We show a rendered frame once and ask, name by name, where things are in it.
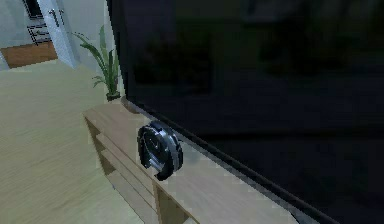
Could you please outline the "round black alarm clock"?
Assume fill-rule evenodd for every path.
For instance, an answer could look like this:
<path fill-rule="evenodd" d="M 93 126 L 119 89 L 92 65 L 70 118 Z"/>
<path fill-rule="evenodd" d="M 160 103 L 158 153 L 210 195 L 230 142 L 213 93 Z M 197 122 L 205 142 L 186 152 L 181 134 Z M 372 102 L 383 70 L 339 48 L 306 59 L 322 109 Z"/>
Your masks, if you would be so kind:
<path fill-rule="evenodd" d="M 183 165 L 181 144 L 173 130 L 165 123 L 154 120 L 138 130 L 138 152 L 145 168 L 153 167 L 159 181 L 166 180 Z"/>

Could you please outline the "large black television set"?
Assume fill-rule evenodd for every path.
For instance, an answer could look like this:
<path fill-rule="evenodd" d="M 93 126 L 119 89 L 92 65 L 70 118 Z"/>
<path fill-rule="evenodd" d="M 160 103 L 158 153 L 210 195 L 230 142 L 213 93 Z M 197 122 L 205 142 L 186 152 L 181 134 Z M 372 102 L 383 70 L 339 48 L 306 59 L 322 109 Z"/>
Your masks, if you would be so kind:
<path fill-rule="evenodd" d="M 384 0 L 107 0 L 126 99 L 319 224 L 384 224 Z"/>

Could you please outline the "light wooden television stand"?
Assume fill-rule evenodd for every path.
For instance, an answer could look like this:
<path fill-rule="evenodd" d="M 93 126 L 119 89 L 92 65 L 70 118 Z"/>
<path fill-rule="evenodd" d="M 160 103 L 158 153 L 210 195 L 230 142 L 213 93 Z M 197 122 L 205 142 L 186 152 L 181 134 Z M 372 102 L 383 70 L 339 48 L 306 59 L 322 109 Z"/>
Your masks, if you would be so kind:
<path fill-rule="evenodd" d="M 120 103 L 96 106 L 84 117 L 107 179 L 144 224 L 299 224 L 264 192 L 187 143 L 181 169 L 157 180 L 138 153 L 137 132 L 149 119 Z"/>

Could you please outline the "green house plant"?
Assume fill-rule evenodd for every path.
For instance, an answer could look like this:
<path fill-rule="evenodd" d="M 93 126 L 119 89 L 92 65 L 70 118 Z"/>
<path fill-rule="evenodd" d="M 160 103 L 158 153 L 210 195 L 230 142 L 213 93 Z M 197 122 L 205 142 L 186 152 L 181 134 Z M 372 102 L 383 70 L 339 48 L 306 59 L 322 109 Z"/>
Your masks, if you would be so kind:
<path fill-rule="evenodd" d="M 107 88 L 106 99 L 108 101 L 113 101 L 120 98 L 121 94 L 118 90 L 118 54 L 116 49 L 107 49 L 104 26 L 101 26 L 99 30 L 99 47 L 95 47 L 93 44 L 91 44 L 89 42 L 89 38 L 82 33 L 73 32 L 72 35 L 81 41 L 80 46 L 86 49 L 93 56 L 101 70 L 101 75 L 93 77 L 93 87 L 96 87 L 99 84 L 105 85 Z"/>

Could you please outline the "white room door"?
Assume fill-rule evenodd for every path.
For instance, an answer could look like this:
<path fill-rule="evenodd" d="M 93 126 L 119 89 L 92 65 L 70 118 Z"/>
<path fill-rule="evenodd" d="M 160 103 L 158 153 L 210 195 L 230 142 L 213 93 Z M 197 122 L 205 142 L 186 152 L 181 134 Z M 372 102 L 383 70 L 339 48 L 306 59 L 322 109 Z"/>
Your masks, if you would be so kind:
<path fill-rule="evenodd" d="M 60 4 L 60 0 L 37 0 L 37 2 L 42 12 L 44 22 L 47 25 L 47 30 L 58 59 L 69 67 L 76 68 L 78 60 L 75 58 L 70 42 L 71 35 L 65 27 L 65 14 Z M 54 9 L 56 12 L 59 27 L 56 26 L 53 16 L 48 13 L 51 9 Z"/>

